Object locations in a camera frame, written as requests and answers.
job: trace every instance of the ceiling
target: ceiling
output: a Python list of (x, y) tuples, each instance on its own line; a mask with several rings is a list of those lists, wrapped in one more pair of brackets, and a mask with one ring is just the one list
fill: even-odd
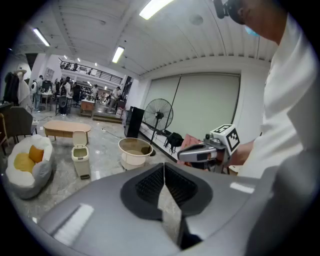
[[(14, 52), (67, 55), (138, 76), (189, 59), (235, 56), (270, 62), (277, 45), (249, 35), (229, 17), (219, 19), (212, 0), (174, 0), (149, 20), (149, 0), (53, 0), (34, 15)], [(39, 28), (46, 47), (32, 32)], [(117, 64), (118, 46), (125, 48)]]

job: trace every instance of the white bucket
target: white bucket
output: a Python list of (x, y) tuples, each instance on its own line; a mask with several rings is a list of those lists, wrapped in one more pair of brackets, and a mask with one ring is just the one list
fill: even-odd
[(145, 165), (146, 159), (153, 147), (139, 138), (124, 138), (118, 143), (121, 154), (121, 164), (124, 169), (132, 170)]

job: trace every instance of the floor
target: floor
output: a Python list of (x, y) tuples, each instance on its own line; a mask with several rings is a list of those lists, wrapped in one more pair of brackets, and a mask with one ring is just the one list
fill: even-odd
[[(74, 147), (72, 138), (49, 137), (55, 152), (54, 171), (49, 182), (43, 188), (39, 195), (28, 200), (22, 200), (17, 197), (12, 191), (9, 195), (15, 203), (17, 210), (33, 220), (39, 220), (46, 212), (53, 208), (56, 204), (69, 197), (88, 183), (95, 180), (122, 173), (123, 169), (120, 163), (121, 154), (118, 148), (118, 142), (124, 138), (124, 128), (121, 124), (107, 123), (94, 121), (89, 117), (79, 115), (79, 108), (71, 108), (71, 114), (65, 117), (59, 114), (55, 116), (54, 111), (42, 111), (41, 113), (33, 114), (36, 120), (39, 120), (37, 132), (39, 135), (45, 136), (43, 125), (50, 120), (64, 120), (70, 122), (86, 123), (91, 126), (91, 131), (88, 134), (89, 144), (89, 161), (91, 178), (81, 180), (76, 173), (71, 151)], [(13, 149), (13, 139), (10, 138), (10, 147), (6, 148), (7, 156)], [(146, 165), (171, 162), (171, 160), (161, 151), (155, 148), (156, 155), (149, 157)], [(6, 176), (2, 176), (5, 186)], [(163, 211), (163, 227), (166, 229), (170, 237), (176, 241), (179, 230), (181, 211), (171, 197), (168, 189), (163, 188), (158, 207)]]

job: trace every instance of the pedal bin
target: pedal bin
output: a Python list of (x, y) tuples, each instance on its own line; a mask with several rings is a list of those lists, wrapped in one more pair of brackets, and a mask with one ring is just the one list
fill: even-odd
[(86, 147), (87, 135), (83, 130), (75, 130), (72, 134), (74, 148), (72, 160), (78, 176), (83, 179), (90, 178), (89, 150)]

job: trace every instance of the balcony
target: balcony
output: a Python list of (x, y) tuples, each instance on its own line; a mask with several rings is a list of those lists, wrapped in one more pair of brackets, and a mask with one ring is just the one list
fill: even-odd
[(60, 62), (60, 68), (63, 71), (71, 71), (74, 72), (74, 75), (85, 75), (85, 76), (90, 76), (93, 79), (98, 79), (98, 80), (103, 80), (106, 82), (110, 82), (111, 84), (114, 85), (121, 85), (122, 78), (89, 66), (85, 65), (78, 65), (77, 63), (72, 63), (72, 62), (67, 62), (67, 61), (62, 61), (59, 59)]

